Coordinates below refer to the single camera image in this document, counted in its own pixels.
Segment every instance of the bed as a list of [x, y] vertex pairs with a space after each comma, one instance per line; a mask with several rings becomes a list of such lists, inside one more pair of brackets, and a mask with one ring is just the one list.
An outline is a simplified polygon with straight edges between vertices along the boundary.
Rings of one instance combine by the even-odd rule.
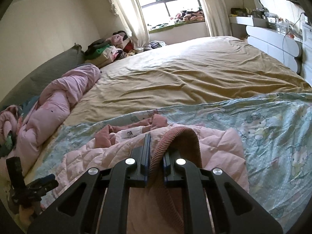
[[[53, 173], [65, 153], [84, 145], [106, 124], [125, 125], [158, 113], [181, 124], [236, 128], [245, 147], [251, 195], [285, 233], [295, 224], [312, 185], [312, 142], [296, 141], [310, 131], [312, 89], [299, 75], [234, 37], [173, 44], [116, 61], [101, 71], [100, 80], [45, 143], [26, 183]], [[257, 132], [250, 134], [248, 129], [255, 127]], [[294, 154], [303, 156], [305, 174], [290, 179]], [[286, 164], [288, 169], [281, 168]], [[279, 176], [276, 185], [263, 184], [273, 182], [278, 168], [288, 177]]]

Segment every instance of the triangular cutout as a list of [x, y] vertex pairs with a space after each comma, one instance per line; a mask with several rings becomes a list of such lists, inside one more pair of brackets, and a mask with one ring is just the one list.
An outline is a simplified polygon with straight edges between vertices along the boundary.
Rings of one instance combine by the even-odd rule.
[[74, 216], [86, 186], [86, 183], [80, 184], [80, 186], [58, 207], [58, 211], [69, 216]]
[[252, 210], [251, 203], [246, 200], [230, 183], [224, 184], [229, 195], [234, 212], [237, 216], [245, 214]]

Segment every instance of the drawer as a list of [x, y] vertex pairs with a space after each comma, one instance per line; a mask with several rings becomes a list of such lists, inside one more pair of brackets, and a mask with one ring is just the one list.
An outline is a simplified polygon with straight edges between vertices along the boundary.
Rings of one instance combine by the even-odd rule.
[[303, 44], [307, 45], [309, 48], [312, 48], [312, 27], [303, 26]]
[[312, 68], [307, 64], [302, 64], [301, 77], [312, 86]]
[[302, 45], [302, 62], [308, 64], [312, 68], [312, 48]]

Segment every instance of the clothing label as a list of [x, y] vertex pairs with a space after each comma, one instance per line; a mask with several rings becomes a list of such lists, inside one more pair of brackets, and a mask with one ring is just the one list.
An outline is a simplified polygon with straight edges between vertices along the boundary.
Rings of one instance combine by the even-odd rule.
[[116, 133], [116, 141], [123, 142], [142, 134], [143, 126], [121, 130]]

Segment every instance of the curtain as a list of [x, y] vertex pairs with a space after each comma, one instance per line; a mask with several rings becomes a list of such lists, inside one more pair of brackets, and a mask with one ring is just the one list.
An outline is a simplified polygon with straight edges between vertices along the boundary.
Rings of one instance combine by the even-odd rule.
[[200, 0], [211, 37], [232, 36], [224, 0]]
[[149, 31], [144, 21], [138, 0], [113, 0], [125, 32], [130, 37], [134, 48], [138, 49], [149, 44]]

